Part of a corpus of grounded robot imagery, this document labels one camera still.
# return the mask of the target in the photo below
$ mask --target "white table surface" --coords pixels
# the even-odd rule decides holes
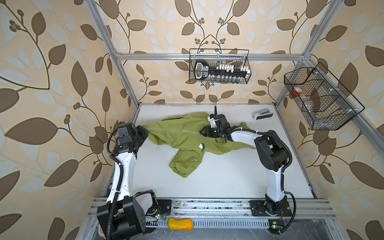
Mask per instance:
[[[274,115],[271,118],[253,120],[252,113],[263,108],[268,108]],[[211,114],[214,112],[214,105],[143,105],[136,125],[201,111]],[[253,130],[274,130],[293,155],[293,162],[285,171],[285,190],[292,192],[296,198],[313,198],[272,105],[217,105],[217,112],[224,114],[229,123],[246,122]],[[261,164],[257,150],[243,148],[223,155],[206,152],[202,163],[187,178],[177,175],[168,166],[177,151],[178,149],[168,145],[158,146],[147,139],[137,154],[133,193],[152,189],[157,197],[265,197],[266,168]]]

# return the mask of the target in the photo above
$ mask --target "beige wallpaper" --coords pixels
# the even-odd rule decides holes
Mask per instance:
[[[366,106],[383,130],[384,2],[346,0],[314,52]],[[321,198],[329,199],[351,240],[384,239],[384,158],[351,121],[310,131],[292,96],[280,112]]]
[[[312,57],[340,78],[384,135],[384,2],[352,2],[341,7]]]
[[[272,103],[292,61],[250,61],[248,84],[189,80],[185,61],[122,61],[137,98],[143,103]]]
[[[73,240],[101,194],[132,108],[98,36],[82,1],[0,0],[0,239]]]
[[[96,0],[117,51],[301,53],[327,0]]]

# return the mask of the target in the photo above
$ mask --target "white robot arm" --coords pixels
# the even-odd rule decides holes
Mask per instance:
[[[109,144],[112,136],[119,137],[112,152]],[[107,240],[130,239],[131,236],[144,233],[146,216],[162,216],[170,209],[160,208],[152,190],[132,193],[133,170],[137,151],[143,144],[148,132],[142,126],[123,122],[112,132],[107,142],[107,151],[115,161],[115,170],[111,192],[105,205],[98,207],[97,219]]]
[[[268,215],[276,216],[288,207],[286,194],[292,196],[293,214],[291,220],[281,230],[273,233],[281,234],[292,223],[296,213],[296,200],[292,193],[284,191],[284,171],[292,163],[292,154],[288,146],[280,140],[275,131],[258,132],[251,129],[243,129],[238,126],[230,126],[223,114],[215,113],[208,117],[210,126],[204,127],[200,134],[205,137],[222,138],[227,141],[243,142],[257,149],[259,158],[267,172],[267,192],[265,204],[259,211],[265,211]]]

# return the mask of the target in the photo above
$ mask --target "black wire basket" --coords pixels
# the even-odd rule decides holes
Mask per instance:
[[[326,73],[337,80],[337,86],[327,80]],[[338,130],[365,109],[322,63],[286,73],[284,84],[311,130]]]
[[[247,84],[252,75],[248,53],[240,49],[191,48],[189,81]]]

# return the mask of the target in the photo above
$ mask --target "butternut squash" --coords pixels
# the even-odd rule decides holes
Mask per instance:
[[[168,220],[168,228],[171,230],[192,231],[193,230],[193,222],[190,219],[170,218]]]

